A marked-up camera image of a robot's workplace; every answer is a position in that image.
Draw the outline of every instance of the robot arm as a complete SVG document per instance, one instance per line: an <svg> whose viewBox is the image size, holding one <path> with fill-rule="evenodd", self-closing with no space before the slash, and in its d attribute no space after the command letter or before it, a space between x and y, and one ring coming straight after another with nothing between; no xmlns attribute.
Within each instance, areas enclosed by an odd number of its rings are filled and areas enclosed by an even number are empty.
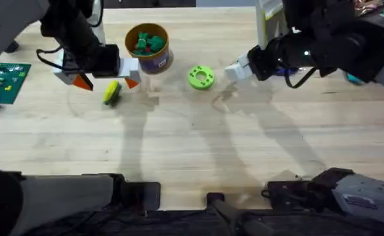
<svg viewBox="0 0 384 236"><path fill-rule="evenodd" d="M42 19L48 0L0 0L0 54L28 25Z"/></svg>
<svg viewBox="0 0 384 236"><path fill-rule="evenodd" d="M289 34L240 57L226 68L230 78L255 74L264 81L277 69L313 67L297 85L286 74L288 86L296 89L317 69L322 77L342 69L364 82L384 85L384 5L357 18L353 0L282 2Z"/></svg>

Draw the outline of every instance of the green toy block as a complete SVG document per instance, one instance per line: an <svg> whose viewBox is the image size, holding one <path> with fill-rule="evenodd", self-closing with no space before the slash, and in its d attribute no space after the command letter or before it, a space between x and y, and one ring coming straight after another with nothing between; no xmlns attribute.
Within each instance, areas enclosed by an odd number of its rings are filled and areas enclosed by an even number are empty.
<svg viewBox="0 0 384 236"><path fill-rule="evenodd" d="M152 52L159 52L165 46L165 41L160 36L153 36L151 39L148 39L148 44Z"/></svg>

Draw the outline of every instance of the green lego baseplate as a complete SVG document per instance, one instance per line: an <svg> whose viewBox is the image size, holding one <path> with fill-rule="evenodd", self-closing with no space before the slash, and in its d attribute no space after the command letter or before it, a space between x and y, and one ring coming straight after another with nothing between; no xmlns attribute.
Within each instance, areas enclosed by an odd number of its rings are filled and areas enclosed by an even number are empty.
<svg viewBox="0 0 384 236"><path fill-rule="evenodd" d="M20 92L22 83L30 70L30 64L0 63L0 104L13 104Z"/></svg>

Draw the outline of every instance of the teal object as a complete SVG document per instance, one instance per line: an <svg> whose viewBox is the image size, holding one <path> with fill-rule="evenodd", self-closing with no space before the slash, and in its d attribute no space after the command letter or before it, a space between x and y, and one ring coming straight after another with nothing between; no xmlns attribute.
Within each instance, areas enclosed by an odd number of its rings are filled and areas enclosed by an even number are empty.
<svg viewBox="0 0 384 236"><path fill-rule="evenodd" d="M136 46L137 50L145 50L146 49L147 38L148 38L148 33L146 33L146 32L140 32L139 33L138 43Z"/></svg>
<svg viewBox="0 0 384 236"><path fill-rule="evenodd" d="M347 73L347 81L349 81L350 83L354 84L354 85L363 85L364 82L360 79L358 79L357 77Z"/></svg>
<svg viewBox="0 0 384 236"><path fill-rule="evenodd" d="M148 44L152 52L159 52L165 46L165 41L160 36L153 36L151 39L148 39Z"/></svg>

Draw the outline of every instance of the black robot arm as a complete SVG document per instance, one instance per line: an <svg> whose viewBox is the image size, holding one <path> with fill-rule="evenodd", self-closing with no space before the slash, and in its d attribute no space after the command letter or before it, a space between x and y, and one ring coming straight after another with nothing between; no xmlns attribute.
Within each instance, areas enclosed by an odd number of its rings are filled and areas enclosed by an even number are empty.
<svg viewBox="0 0 384 236"><path fill-rule="evenodd" d="M290 33L247 54L258 80L268 79L279 68L313 67L308 76L316 69L322 77L342 69L384 85L384 5L356 17L352 0L283 2Z"/></svg>

